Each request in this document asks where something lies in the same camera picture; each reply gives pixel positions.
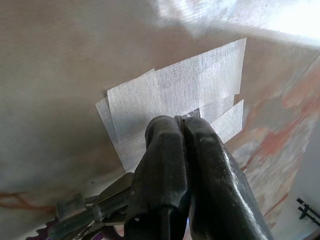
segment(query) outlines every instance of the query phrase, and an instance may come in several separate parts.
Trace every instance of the gray surface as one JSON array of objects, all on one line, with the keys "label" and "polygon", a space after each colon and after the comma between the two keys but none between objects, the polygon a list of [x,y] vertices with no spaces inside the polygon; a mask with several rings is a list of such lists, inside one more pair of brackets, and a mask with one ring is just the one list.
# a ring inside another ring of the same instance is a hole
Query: gray surface
[{"label": "gray surface", "polygon": [[[239,99],[246,121],[228,149],[246,156],[241,166],[260,153],[245,174],[268,222],[276,221],[271,210],[289,191],[297,156],[319,118],[319,108],[302,114],[319,97],[319,78],[312,77],[320,65],[318,5],[2,0],[1,237],[23,239],[53,217],[41,207],[78,191],[96,194],[124,173],[95,109],[105,89],[244,37]],[[286,114],[275,114],[279,108]],[[260,144],[270,135],[276,147],[266,154],[270,147]]]}]

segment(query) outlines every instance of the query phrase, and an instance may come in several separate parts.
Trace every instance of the rusty area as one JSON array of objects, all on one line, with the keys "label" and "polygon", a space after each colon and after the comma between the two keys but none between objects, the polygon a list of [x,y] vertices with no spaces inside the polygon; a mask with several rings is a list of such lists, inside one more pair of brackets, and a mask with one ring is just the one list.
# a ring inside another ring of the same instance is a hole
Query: rusty area
[{"label": "rusty area", "polygon": [[[6,209],[23,209],[23,210],[44,210],[46,212],[55,211],[54,205],[46,205],[46,206],[36,206],[29,202],[27,202],[22,194],[25,192],[0,192],[0,208]],[[2,200],[12,200],[13,203],[3,202]]]}]

